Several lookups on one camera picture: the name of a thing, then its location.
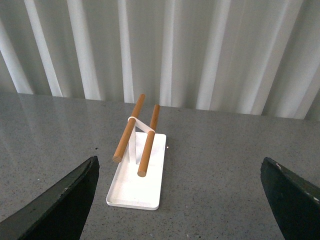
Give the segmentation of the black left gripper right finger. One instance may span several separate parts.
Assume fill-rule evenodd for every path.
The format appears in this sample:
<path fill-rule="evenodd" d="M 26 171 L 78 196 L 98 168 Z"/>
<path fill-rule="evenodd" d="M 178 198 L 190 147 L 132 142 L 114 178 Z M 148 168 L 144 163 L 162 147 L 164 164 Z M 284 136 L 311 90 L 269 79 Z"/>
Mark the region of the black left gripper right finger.
<path fill-rule="evenodd" d="M 265 157 L 260 180 L 278 227 L 286 240 L 320 238 L 320 188 Z"/>

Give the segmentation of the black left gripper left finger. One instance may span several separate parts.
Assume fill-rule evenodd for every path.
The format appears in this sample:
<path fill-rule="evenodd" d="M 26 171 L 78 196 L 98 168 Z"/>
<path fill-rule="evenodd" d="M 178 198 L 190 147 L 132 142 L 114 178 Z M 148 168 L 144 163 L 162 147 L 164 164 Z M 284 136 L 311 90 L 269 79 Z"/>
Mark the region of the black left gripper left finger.
<path fill-rule="evenodd" d="M 99 179 L 92 156 L 25 207 L 0 223 L 2 240 L 78 240 Z"/>

